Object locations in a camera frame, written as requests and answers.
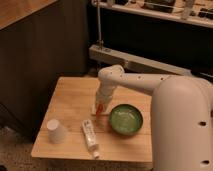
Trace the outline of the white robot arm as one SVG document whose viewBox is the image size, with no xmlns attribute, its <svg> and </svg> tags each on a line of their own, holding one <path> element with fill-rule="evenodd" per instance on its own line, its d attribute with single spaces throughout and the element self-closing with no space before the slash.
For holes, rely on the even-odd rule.
<svg viewBox="0 0 213 171">
<path fill-rule="evenodd" d="M 120 65 L 101 69 L 98 114 L 116 87 L 151 96 L 153 171 L 213 171 L 213 84 L 190 76 L 127 73 Z"/>
</svg>

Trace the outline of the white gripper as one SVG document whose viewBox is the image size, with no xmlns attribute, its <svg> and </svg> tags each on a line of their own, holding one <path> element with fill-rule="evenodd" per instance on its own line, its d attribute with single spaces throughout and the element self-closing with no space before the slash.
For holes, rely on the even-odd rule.
<svg viewBox="0 0 213 171">
<path fill-rule="evenodd" d="M 97 108 L 99 104 L 102 104 L 103 111 L 105 111 L 112 100 L 113 92 L 113 86 L 100 85 L 96 92 L 95 107 Z"/>
</svg>

